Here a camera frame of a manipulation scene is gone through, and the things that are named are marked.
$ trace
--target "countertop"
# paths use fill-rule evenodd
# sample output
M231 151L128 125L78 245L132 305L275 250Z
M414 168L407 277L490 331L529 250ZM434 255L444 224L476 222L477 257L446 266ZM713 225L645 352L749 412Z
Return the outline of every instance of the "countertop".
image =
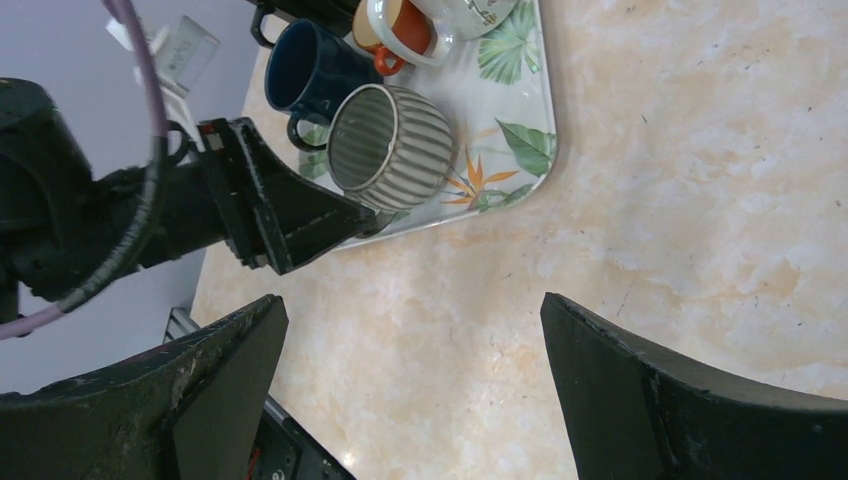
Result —
M546 291L715 367L848 399L848 4L541 8L559 154L525 201L282 278L207 253L194 318L281 295L271 393L359 478L576 478ZM296 155L265 103L267 57L244 114Z

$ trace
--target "white tray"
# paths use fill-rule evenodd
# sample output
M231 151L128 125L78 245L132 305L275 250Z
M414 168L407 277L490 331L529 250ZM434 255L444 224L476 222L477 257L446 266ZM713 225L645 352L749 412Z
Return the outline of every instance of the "white tray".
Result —
M556 125L538 0L522 0L497 29L460 44L443 67L405 66L387 84L430 99L454 133L457 153L441 193L402 212L379 234L342 248L506 208L526 198L556 158ZM326 129L304 135L323 143ZM297 171L341 192L327 171L327 154L301 153Z

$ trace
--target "striped mug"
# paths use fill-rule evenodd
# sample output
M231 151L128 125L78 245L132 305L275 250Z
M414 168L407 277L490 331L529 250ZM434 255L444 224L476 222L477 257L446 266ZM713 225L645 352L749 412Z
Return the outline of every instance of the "striped mug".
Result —
M452 154L450 129L436 107L412 90L389 85L354 90L333 118L327 140L336 185L391 216L439 191Z

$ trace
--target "orange mug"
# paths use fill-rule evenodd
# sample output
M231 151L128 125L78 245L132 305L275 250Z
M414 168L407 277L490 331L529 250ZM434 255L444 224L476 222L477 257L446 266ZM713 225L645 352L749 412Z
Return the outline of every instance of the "orange mug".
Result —
M389 9L389 24L398 40L415 53L426 52L433 36L427 17L409 0L391 0L386 3ZM398 73L406 64L406 60L380 43L368 21L367 4L368 2L360 2L356 9L356 15L353 17L353 41L359 48L374 55L377 73L388 77ZM394 64L389 65L390 60L394 60Z

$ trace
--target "beige marble surface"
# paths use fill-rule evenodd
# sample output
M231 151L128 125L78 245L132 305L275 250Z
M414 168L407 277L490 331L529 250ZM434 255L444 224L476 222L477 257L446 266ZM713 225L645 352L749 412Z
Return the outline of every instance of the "beige marble surface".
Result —
M848 4L542 10L560 154L535 195L284 278L207 255L194 316L282 295L272 393L359 478L576 477L545 291L730 372L848 399ZM266 57L245 114L294 155L265 106Z

